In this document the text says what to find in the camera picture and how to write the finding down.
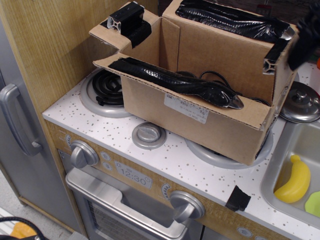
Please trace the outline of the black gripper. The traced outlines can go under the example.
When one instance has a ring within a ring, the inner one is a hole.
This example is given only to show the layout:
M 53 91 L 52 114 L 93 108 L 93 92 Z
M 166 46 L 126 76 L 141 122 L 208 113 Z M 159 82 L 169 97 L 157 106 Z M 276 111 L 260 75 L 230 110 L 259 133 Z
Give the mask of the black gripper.
M 287 63 L 292 71 L 305 63 L 320 46 L 320 4 L 312 3 L 308 13 L 298 21 L 299 39 L 293 47 Z

